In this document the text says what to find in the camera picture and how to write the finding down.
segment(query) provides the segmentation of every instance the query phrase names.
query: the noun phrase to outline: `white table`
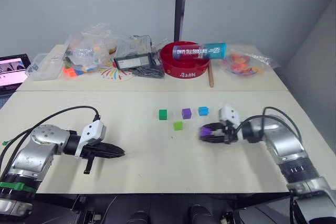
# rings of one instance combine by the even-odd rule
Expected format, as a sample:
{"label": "white table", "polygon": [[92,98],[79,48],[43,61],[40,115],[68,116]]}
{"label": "white table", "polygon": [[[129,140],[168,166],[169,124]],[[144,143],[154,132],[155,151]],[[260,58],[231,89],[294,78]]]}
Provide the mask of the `white table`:
{"label": "white table", "polygon": [[[264,143],[198,140],[199,127],[217,122],[217,111],[226,103],[232,103],[242,119],[260,114],[267,105],[287,112],[301,130],[315,167],[336,189],[336,157],[288,91],[18,91],[0,110],[2,140],[58,110],[91,105],[107,127],[104,142],[122,147],[126,156],[97,158],[90,175],[83,174],[85,160],[56,156],[39,193],[286,192],[286,182]],[[199,106],[208,106],[209,116],[198,116]],[[181,121],[182,108],[191,108],[193,116],[183,120],[184,130],[174,131],[173,122]],[[158,120],[159,109],[168,109],[167,121]],[[49,123],[80,133],[92,116],[82,109]]]}

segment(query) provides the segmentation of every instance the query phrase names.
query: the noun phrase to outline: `plastic bottle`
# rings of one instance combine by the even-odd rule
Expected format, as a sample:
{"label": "plastic bottle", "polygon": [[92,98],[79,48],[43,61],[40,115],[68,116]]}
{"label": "plastic bottle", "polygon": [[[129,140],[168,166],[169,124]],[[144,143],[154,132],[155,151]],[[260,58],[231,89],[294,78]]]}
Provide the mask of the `plastic bottle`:
{"label": "plastic bottle", "polygon": [[176,60],[194,59],[224,59],[227,43],[179,45],[173,48],[173,58]]}

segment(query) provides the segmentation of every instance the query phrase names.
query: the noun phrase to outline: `purple cube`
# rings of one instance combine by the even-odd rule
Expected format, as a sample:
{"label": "purple cube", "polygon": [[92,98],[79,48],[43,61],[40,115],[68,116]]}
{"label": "purple cube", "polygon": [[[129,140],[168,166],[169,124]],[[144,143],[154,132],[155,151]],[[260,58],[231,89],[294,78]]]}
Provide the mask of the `purple cube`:
{"label": "purple cube", "polygon": [[191,118],[191,109],[183,109],[182,110],[182,117],[183,117],[183,119],[190,119]]}
{"label": "purple cube", "polygon": [[211,129],[202,126],[202,128],[201,128],[201,137],[211,136],[211,135],[212,135]]}

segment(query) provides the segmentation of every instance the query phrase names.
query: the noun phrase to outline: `laptop screen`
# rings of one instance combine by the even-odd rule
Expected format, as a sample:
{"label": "laptop screen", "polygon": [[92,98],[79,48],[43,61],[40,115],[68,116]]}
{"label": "laptop screen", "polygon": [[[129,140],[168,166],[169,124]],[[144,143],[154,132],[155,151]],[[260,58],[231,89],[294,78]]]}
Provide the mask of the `laptop screen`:
{"label": "laptop screen", "polygon": [[0,60],[0,86],[24,82],[27,79],[25,70],[20,58]]}
{"label": "laptop screen", "polygon": [[27,79],[25,70],[29,64],[26,54],[0,58],[0,93],[15,91]]}

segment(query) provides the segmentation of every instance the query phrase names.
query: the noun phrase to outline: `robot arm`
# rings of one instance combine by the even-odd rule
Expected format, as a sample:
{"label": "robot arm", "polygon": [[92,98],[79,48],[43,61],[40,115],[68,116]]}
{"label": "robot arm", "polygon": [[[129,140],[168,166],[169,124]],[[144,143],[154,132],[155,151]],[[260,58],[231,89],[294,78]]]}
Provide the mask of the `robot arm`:
{"label": "robot arm", "polygon": [[54,155],[73,155],[88,160],[84,171],[89,174],[95,157],[113,158],[124,155],[123,149],[107,143],[106,127],[100,120],[87,125],[81,136],[75,131],[54,125],[36,127],[29,143],[17,154],[8,173],[0,182],[0,220],[25,218],[32,210],[32,200],[46,176]]}
{"label": "robot arm", "polygon": [[[261,119],[252,119],[242,128],[243,138],[255,142],[260,131]],[[287,188],[298,197],[294,205],[298,223],[336,223],[334,192],[297,137],[281,123],[265,119],[263,140],[287,180]]]}

